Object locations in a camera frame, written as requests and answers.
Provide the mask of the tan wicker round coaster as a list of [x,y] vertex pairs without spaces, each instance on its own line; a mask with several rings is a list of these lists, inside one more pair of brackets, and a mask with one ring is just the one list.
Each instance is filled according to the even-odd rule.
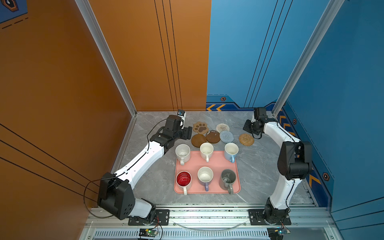
[[254,144],[255,139],[254,139],[254,137],[253,137],[252,135],[250,135],[250,134],[241,134],[241,135],[239,136],[239,142],[240,142],[242,145],[246,146],[246,147],[250,147],[250,146],[252,146],[252,145]]

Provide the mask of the plain brown round coaster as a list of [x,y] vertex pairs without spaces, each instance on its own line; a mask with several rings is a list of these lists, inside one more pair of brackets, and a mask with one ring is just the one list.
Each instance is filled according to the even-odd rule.
[[191,138],[191,143],[196,148],[200,148],[200,146],[206,142],[207,138],[201,134],[196,134]]

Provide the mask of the paw shaped cork coaster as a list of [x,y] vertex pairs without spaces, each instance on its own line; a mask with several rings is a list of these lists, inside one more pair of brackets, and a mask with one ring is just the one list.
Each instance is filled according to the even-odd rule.
[[193,131],[200,135],[205,135],[206,133],[209,132],[209,128],[207,123],[205,122],[196,122],[193,124]]

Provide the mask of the blue grey woven coaster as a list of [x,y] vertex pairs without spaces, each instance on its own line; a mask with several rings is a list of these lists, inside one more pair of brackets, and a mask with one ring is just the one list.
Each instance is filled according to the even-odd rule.
[[234,135],[230,131],[220,132],[220,140],[226,144],[234,141]]

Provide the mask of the light blue mug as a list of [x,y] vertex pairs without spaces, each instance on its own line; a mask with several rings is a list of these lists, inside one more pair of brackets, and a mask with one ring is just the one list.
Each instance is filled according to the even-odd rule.
[[234,143],[227,143],[225,145],[225,159],[231,163],[235,163],[236,156],[239,153],[239,147]]

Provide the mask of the white woven round coaster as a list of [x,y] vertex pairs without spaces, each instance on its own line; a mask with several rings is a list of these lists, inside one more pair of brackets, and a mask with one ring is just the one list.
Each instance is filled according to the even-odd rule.
[[220,123],[216,126],[216,131],[219,133],[223,131],[230,131],[230,127],[227,124]]

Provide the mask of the dark brown rimmed coaster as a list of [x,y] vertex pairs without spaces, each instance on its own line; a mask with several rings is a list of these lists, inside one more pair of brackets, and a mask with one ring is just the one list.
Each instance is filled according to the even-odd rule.
[[209,131],[206,134],[206,139],[207,139],[208,143],[216,144],[221,140],[220,139],[220,133],[218,131],[215,131],[215,130]]

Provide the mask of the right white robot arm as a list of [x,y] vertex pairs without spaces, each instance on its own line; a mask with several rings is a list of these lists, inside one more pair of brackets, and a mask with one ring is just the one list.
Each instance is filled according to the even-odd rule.
[[260,138],[267,135],[280,147],[277,161],[279,180],[267,199],[262,216],[268,225],[283,223],[289,216],[289,203],[296,188],[312,170],[312,146],[310,142],[294,137],[277,120],[268,117],[263,107],[254,109],[252,119],[245,122],[243,130]]

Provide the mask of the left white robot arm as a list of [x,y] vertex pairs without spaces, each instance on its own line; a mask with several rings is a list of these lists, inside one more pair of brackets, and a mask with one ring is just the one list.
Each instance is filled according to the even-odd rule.
[[192,127],[185,127],[186,112],[178,110],[166,119],[165,126],[151,137],[144,149],[114,174],[105,173],[100,180],[98,206],[119,220],[138,217],[154,221],[156,205],[134,196],[133,189],[143,174],[179,139],[189,140]]

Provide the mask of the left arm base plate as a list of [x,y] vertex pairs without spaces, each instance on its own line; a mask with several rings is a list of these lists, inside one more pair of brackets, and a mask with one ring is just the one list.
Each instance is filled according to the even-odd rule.
[[153,221],[145,220],[140,217],[129,217],[129,226],[155,226],[158,222],[162,226],[167,226],[170,219],[170,210],[156,209],[155,218]]

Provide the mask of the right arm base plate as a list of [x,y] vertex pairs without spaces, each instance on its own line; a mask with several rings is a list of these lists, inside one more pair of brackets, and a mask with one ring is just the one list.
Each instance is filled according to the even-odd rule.
[[290,226],[292,224],[289,209],[285,210],[262,210],[262,209],[249,209],[249,219],[252,226],[260,225],[286,225]]

